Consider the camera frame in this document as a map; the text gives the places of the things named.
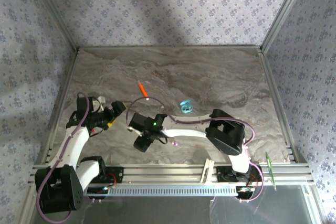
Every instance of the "cyan plastic toy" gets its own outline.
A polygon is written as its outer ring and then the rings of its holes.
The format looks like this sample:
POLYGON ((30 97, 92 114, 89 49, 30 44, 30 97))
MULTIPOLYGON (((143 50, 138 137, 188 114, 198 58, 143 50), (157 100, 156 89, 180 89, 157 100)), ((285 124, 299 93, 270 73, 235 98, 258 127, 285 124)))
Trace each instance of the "cyan plastic toy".
POLYGON ((181 111, 183 113, 189 113, 193 110, 193 107, 191 105, 191 100, 185 100, 181 102, 180 105, 181 105, 181 111))

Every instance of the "wall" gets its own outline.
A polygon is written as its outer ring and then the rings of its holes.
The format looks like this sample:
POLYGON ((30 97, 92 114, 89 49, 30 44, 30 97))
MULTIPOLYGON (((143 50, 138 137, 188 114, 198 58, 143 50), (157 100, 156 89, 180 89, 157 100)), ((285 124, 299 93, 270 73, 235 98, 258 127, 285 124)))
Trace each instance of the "wall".
POLYGON ((79 46, 260 45, 284 0, 54 0, 79 46))
POLYGON ((13 223, 73 53, 41 0, 0 5, 0 223, 13 223))
POLYGON ((267 52, 299 150, 336 223, 336 0, 297 0, 267 52))

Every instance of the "gray marble tabletop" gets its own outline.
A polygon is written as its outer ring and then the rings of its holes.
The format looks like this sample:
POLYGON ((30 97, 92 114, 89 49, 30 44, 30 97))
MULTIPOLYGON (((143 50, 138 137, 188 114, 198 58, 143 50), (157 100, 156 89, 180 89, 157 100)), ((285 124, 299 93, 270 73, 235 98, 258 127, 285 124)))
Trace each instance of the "gray marble tabletop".
MULTIPOLYGON (((133 101, 142 93, 140 80, 149 96, 166 104, 169 113, 200 116, 222 109, 250 123, 256 138, 249 145, 253 161, 265 162, 265 152, 273 162, 289 162, 280 124, 255 49, 106 49, 80 51, 75 73, 56 133, 54 153, 65 136, 65 125, 76 110, 78 92, 104 96, 112 101, 133 101), (181 112, 180 102, 192 100, 191 113, 181 112)), ((164 113, 155 101, 141 100, 131 114, 145 116, 164 113)), ((176 137, 167 145, 155 141, 146 153, 133 147, 137 135, 126 128, 125 113, 113 127, 90 138, 80 158, 101 155, 107 164, 203 164, 206 158, 227 162, 210 141, 202 138, 176 137)))

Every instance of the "purple cable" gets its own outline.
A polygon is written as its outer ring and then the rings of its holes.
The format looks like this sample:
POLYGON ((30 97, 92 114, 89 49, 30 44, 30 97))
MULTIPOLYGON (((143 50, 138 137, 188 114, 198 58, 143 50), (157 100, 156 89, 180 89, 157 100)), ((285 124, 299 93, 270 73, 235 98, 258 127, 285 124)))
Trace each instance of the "purple cable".
MULTIPOLYGON (((164 108, 165 111, 167 112, 167 108, 165 107, 165 105, 163 104, 163 102, 160 101, 159 99, 157 99, 157 98, 155 98, 155 97, 140 97, 140 98, 135 99, 135 100, 130 104, 130 106, 127 108, 127 110, 126 110, 126 125, 128 125, 128 114, 129 114, 129 112, 130 112, 131 107, 132 107, 136 102, 138 102, 139 100, 147 99, 147 98, 149 98, 149 99, 153 99, 153 100, 157 101, 159 104, 161 104, 161 105, 163 106, 163 108, 164 108)), ((236 118, 209 118, 209 119, 202 120, 202 121, 180 121, 180 120, 176 120, 176 119, 175 119, 172 115, 170 115, 169 113, 167 113, 167 115, 168 115, 168 116, 170 117, 170 119, 172 119, 174 122, 176 122, 176 123, 181 123, 181 124, 197 124, 197 123, 205 123, 205 122, 210 122, 210 121, 223 120, 223 121, 231 121, 231 122, 236 122, 236 123, 240 123, 240 124, 245 125, 245 126, 248 127, 248 128, 251 130, 251 132, 252 132, 252 136, 251 136, 251 137, 250 137, 250 138, 243 144, 243 149, 245 150, 245 153, 246 153, 247 156, 248 156, 248 153, 247 153, 247 150, 246 150, 246 146, 247 146, 250 142, 252 142, 252 141, 254 140, 255 136, 256 136, 256 132, 255 132, 255 130, 253 129, 253 127, 252 127, 249 123, 247 123, 247 122, 245 122, 245 121, 242 121, 242 120, 239 120, 239 119, 236 119, 236 118)), ((243 200, 243 199, 242 199, 242 201, 247 201, 247 202, 252 201, 252 200, 255 200, 256 198, 258 198, 258 197, 261 195, 262 190, 264 189, 264 175, 262 174, 262 171, 260 170, 260 168, 259 168, 256 164, 252 163, 251 161, 250 161, 250 165, 253 166, 253 167, 255 167, 255 168, 257 169, 258 173, 260 174, 260 177, 261 177, 261 189, 260 189, 260 191, 259 191, 259 193, 257 194, 256 197, 254 197, 254 198, 252 198, 252 199, 249 199, 249 200, 243 200)))
POLYGON ((40 187, 38 188, 38 191, 37 191, 37 195, 36 195, 36 209, 37 209, 37 212, 38 214, 41 216, 41 218, 48 222, 48 223, 52 223, 52 224, 61 224, 61 223, 64 223, 66 222, 70 216, 71 216, 71 211, 69 211, 69 214, 63 219, 63 220, 51 220, 49 219, 47 216, 45 216, 45 214, 42 212, 42 209, 41 209, 41 206, 40 206, 40 197, 41 197, 41 193, 42 193, 42 190, 45 186, 45 184, 47 183, 48 179, 50 178, 52 172, 55 170, 55 168, 57 167, 57 165, 60 163, 63 155, 64 155, 64 152, 70 142, 70 139, 73 138, 74 134, 81 128, 82 126, 82 123, 84 122, 84 120, 86 119, 86 117, 88 116, 88 113, 89 113, 89 98, 83 94, 83 93, 78 93, 78 94, 82 94, 85 99, 86 99, 86 103, 87 103, 87 107, 86 107, 86 111, 85 111, 85 114, 83 116, 83 118, 80 120, 80 122, 78 123, 77 127, 73 130, 73 132, 71 133, 71 135, 67 138, 67 140, 65 141, 64 143, 64 146, 63 146, 63 149, 58 157, 58 160, 55 162, 55 164, 53 165, 53 167, 50 169, 50 171, 48 172, 47 176, 43 179, 40 187))

